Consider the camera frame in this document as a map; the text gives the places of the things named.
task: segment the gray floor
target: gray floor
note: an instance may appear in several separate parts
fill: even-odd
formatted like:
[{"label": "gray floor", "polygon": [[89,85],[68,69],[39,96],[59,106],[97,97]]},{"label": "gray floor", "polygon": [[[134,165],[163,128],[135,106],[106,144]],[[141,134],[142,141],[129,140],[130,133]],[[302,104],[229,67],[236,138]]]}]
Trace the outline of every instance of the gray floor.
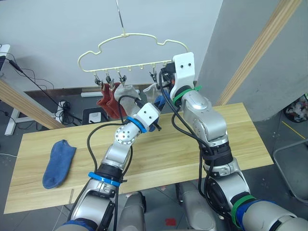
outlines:
[{"label": "gray floor", "polygon": [[[82,110],[95,107],[98,98],[81,98],[78,95],[59,97],[56,100],[66,99],[72,105],[71,112],[81,117]],[[37,99],[42,105],[51,111],[56,110],[56,105],[50,103],[47,99]],[[0,102],[0,110],[12,112],[12,108],[3,102]],[[34,123],[28,130],[15,129],[12,136],[4,136],[4,131],[8,118],[0,112],[0,153],[17,155],[22,134],[34,132],[42,129],[41,125]],[[289,121],[283,113],[278,113],[272,118],[256,122],[255,126],[265,143],[269,153],[274,149],[299,141],[302,138],[291,131],[281,121],[286,122],[302,136],[308,137],[308,123],[293,123]],[[30,122],[20,124],[26,127]],[[308,172],[305,171],[308,162],[308,149],[302,146],[301,149],[291,150],[279,156],[281,163],[287,166],[287,174],[292,182],[299,187],[301,195],[308,197],[307,178]],[[6,196],[10,180],[13,173],[15,158],[0,155],[0,213],[3,214]],[[257,198],[276,201],[277,204],[294,212],[297,216],[308,219],[308,207],[289,193],[284,181],[282,180],[276,166],[266,166],[244,171],[244,175],[250,186],[251,193]],[[176,202],[174,185],[166,187],[153,188],[142,191],[147,200],[147,213],[145,214],[146,226],[148,231],[166,230],[166,229],[185,229],[187,223],[184,211]],[[126,195],[119,197],[119,213],[126,201]],[[66,207],[58,206],[21,213],[0,215],[0,231],[31,231],[46,230],[52,231],[53,227],[59,227],[68,216],[69,211]],[[176,226],[166,226],[167,218],[174,218]]]}]

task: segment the blue band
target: blue band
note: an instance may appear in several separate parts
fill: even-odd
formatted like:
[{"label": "blue band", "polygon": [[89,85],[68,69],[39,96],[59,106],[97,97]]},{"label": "blue band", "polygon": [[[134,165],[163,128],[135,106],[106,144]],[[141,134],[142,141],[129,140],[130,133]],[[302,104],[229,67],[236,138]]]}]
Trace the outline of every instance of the blue band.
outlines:
[{"label": "blue band", "polygon": [[120,182],[117,182],[117,181],[113,181],[113,180],[110,180],[110,179],[107,179],[107,178],[104,178],[104,177],[101,177],[99,175],[96,175],[94,172],[89,172],[88,174],[89,177],[93,178],[93,179],[96,179],[96,180],[100,180],[102,182],[105,182],[105,183],[108,183],[108,184],[112,184],[116,187],[119,187],[120,186]]},{"label": "blue band", "polygon": [[146,133],[147,130],[144,128],[144,126],[136,119],[130,117],[130,116],[127,116],[126,119],[128,119],[129,121],[133,122],[141,131],[141,133]]},{"label": "blue band", "polygon": [[245,231],[244,225],[243,225],[243,216],[245,214],[245,212],[247,211],[247,209],[253,205],[254,203],[260,202],[260,201],[268,201],[268,200],[255,200],[252,202],[249,202],[247,204],[241,205],[237,208],[236,210],[236,220],[239,223],[240,227],[242,228],[243,231]]}]

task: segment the blue sock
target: blue sock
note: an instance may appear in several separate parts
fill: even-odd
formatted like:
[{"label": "blue sock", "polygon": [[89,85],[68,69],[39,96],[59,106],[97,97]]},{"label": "blue sock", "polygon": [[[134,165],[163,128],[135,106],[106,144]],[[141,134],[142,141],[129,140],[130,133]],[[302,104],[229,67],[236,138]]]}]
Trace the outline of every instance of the blue sock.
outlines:
[{"label": "blue sock", "polygon": [[62,184],[69,171],[76,148],[69,146],[66,140],[55,143],[50,153],[50,160],[43,176],[45,189],[52,189]]}]

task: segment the yellow line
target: yellow line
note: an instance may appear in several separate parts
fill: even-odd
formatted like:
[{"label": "yellow line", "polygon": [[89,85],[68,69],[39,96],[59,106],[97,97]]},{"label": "yellow line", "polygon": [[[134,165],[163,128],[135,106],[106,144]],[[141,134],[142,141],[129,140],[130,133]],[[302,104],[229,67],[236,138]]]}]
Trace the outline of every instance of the yellow line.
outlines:
[{"label": "yellow line", "polygon": [[302,136],[301,134],[299,134],[297,131],[295,131],[292,127],[290,127],[290,125],[288,125],[287,123],[285,123],[284,121],[281,121],[284,125],[286,125],[289,129],[291,129],[293,132],[295,132],[297,135],[299,135],[301,138],[306,139],[304,136]]}]

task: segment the desk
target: desk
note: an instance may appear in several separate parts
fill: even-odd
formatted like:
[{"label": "desk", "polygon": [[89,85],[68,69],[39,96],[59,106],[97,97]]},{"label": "desk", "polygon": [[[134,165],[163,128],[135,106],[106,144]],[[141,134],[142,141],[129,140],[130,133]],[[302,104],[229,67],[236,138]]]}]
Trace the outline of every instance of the desk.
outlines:
[{"label": "desk", "polygon": [[[215,109],[227,121],[232,154],[242,170],[273,164],[242,103],[217,106]],[[197,142],[172,127],[171,115],[160,116],[161,131],[148,132],[137,138],[132,163],[125,177],[128,182],[121,185],[120,193],[198,178]],[[86,140],[97,126],[90,124],[24,134],[4,213],[73,203],[89,179],[88,172],[93,171]],[[113,142],[116,129],[116,126],[108,126],[92,136],[91,146],[98,163]],[[58,188],[47,190],[42,185],[42,177],[53,144],[62,139],[77,150],[65,182]]]}]

